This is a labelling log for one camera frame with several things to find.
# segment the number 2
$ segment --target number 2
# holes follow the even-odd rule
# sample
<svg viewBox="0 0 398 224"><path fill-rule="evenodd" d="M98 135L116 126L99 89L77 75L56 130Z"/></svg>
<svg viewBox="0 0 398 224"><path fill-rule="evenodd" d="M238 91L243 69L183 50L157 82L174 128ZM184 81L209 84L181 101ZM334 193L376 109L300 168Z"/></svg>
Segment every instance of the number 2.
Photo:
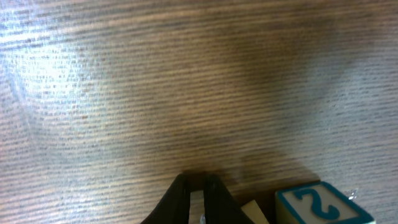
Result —
<svg viewBox="0 0 398 224"><path fill-rule="evenodd" d="M318 192L314 189L303 189L303 190L296 190L293 194L299 199L303 200L303 195L312 195L312 205L311 210L312 212L320 218L326 220L335 220L340 216L340 212L338 209L332 205L329 205L329 212L322 211L322 202L321 197L319 196Z"/></svg>

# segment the blue border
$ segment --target blue border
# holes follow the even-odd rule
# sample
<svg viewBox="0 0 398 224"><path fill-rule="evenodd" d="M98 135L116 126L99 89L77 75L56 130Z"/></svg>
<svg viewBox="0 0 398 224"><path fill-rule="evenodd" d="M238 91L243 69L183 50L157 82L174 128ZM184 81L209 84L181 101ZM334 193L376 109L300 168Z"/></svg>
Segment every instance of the blue border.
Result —
<svg viewBox="0 0 398 224"><path fill-rule="evenodd" d="M300 215L294 210L294 208L288 203L286 198L283 196L283 193L302 189L302 188L312 187L314 185L323 185L328 190L330 190L331 193L333 193L338 198L340 198L345 204L347 204L350 208L352 208L359 215L358 217L349 218L347 220L331 222L332 224L365 224L365 223L374 221L373 217L368 212L366 212L361 207L356 205L354 202L352 202L350 199L348 199L345 195L343 195L340 191L335 189L332 185L322 181L322 182L317 182L317 183L313 183L313 184L307 184L307 185L294 187L291 189L280 190L276 193L277 198L284 204L284 206L289 210L289 212L294 216L294 218L298 221L299 224L305 224L305 222L300 217Z"/></svg>

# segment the wooden table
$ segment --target wooden table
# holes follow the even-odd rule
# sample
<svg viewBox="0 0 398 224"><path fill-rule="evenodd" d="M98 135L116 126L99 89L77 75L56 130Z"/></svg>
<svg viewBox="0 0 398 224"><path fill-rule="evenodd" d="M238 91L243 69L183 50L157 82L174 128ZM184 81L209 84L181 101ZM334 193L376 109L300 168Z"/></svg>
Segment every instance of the wooden table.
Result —
<svg viewBox="0 0 398 224"><path fill-rule="evenodd" d="M140 223L185 170L271 221L321 179L396 223L397 1L0 6L1 223Z"/></svg>

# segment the wooden surface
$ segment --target wooden surface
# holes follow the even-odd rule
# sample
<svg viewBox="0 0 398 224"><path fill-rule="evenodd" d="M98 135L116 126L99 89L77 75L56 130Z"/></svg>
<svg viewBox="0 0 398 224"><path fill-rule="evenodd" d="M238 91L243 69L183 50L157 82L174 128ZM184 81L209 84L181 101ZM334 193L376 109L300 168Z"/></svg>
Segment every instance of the wooden surface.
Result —
<svg viewBox="0 0 398 224"><path fill-rule="evenodd" d="M321 179L396 223L396 0L0 6L1 223L139 223L183 170L270 221Z"/></svg>

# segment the block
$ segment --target block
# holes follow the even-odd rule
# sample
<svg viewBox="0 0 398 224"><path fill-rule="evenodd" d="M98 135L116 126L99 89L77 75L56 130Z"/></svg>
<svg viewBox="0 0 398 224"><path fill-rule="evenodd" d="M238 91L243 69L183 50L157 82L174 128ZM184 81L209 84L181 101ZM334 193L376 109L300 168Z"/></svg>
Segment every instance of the block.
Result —
<svg viewBox="0 0 398 224"><path fill-rule="evenodd" d="M241 209L254 224L268 224L266 217L255 200L243 205Z"/></svg>
<svg viewBox="0 0 398 224"><path fill-rule="evenodd" d="M372 216L326 182L275 194L278 224L375 224Z"/></svg>

